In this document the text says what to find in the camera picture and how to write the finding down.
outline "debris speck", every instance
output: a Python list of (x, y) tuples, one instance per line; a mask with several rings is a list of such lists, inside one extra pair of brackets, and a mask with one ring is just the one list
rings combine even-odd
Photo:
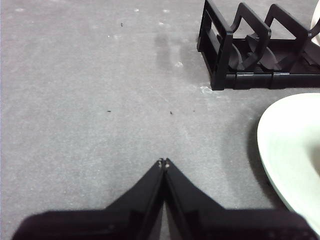
[(183, 66), (183, 63), (178, 61), (176, 64), (175, 64), (176, 67), (178, 68), (181, 68)]

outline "white plate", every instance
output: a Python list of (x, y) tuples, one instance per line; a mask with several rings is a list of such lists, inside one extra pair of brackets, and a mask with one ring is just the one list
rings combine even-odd
[(320, 235), (320, 93), (272, 104), (260, 119), (257, 141), (277, 194)]
[[(314, 13), (312, 16), (312, 21), (311, 21), (311, 29), (316, 25), (316, 23), (318, 22), (320, 18), (320, 0), (318, 1), (315, 9), (314, 9)], [(314, 42), (315, 44), (317, 44), (318, 46), (320, 46), (320, 34), (318, 34), (317, 36), (315, 36), (312, 39), (312, 42)]]

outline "gray carpet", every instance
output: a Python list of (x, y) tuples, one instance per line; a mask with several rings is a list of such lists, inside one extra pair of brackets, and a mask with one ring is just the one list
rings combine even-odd
[[(215, 0), (230, 24), (239, 2)], [(279, 3), (306, 26), (316, 5), (245, 2), (263, 19)], [(1, 1), (1, 239), (34, 213), (104, 208), (160, 157), (226, 208), (284, 207), (257, 124), (273, 102), (320, 89), (211, 91), (196, 49), (203, 4)]]

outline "black dish rack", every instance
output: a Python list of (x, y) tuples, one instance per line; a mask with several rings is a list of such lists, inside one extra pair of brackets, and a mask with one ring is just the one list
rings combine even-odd
[[(242, 19), (254, 34), (233, 38)], [(274, 19), (295, 39), (271, 39)], [(271, 5), (263, 21), (240, 3), (229, 26), (213, 1), (205, 0), (197, 50), (210, 73), (212, 90), (319, 88), (320, 46), (312, 42), (319, 32), (320, 20), (309, 30), (277, 4)]]

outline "white stain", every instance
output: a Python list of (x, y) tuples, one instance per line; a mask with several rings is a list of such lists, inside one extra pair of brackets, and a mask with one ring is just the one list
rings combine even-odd
[(212, 94), (212, 90), (207, 86), (201, 86), (200, 89), (203, 94)]
[(175, 64), (175, 66), (176, 66), (177, 68), (181, 68), (181, 67), (183, 66), (183, 63), (180, 62), (180, 61), (178, 61), (178, 62)]

